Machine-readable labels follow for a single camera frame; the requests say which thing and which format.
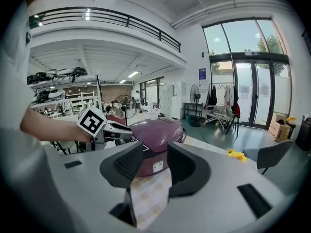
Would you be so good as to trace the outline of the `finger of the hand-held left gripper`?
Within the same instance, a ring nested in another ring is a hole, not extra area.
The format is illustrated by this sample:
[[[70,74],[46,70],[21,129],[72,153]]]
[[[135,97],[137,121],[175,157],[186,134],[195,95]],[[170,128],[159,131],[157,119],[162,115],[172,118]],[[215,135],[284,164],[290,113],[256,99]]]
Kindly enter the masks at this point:
[[[132,137],[132,130],[123,124],[108,120],[104,126],[104,139],[126,139]]]

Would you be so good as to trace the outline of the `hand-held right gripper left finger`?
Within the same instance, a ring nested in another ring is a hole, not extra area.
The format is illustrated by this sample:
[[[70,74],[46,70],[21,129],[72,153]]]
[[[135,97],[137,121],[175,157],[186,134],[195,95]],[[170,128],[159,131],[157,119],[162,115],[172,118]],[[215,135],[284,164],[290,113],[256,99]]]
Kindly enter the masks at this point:
[[[143,162],[143,149],[143,143],[140,141],[111,148],[111,155],[100,164],[101,175],[113,187],[130,188]]]

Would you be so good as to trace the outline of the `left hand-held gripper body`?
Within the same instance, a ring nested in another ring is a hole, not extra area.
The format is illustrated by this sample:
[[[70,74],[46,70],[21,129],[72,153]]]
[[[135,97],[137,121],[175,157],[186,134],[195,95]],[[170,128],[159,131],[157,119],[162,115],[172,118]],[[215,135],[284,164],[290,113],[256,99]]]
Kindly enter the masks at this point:
[[[106,137],[112,137],[111,121],[97,107],[87,102],[77,117],[77,126],[83,135],[78,142],[89,143],[88,151],[101,150],[106,147]]]

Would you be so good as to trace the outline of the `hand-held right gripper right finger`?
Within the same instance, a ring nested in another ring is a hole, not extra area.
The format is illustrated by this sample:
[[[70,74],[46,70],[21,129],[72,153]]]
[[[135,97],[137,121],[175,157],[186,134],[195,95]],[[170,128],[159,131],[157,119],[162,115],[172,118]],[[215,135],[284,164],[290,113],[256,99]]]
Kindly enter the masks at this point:
[[[211,177],[209,163],[193,153],[189,145],[169,142],[167,147],[167,164],[172,177],[169,198],[194,195]]]

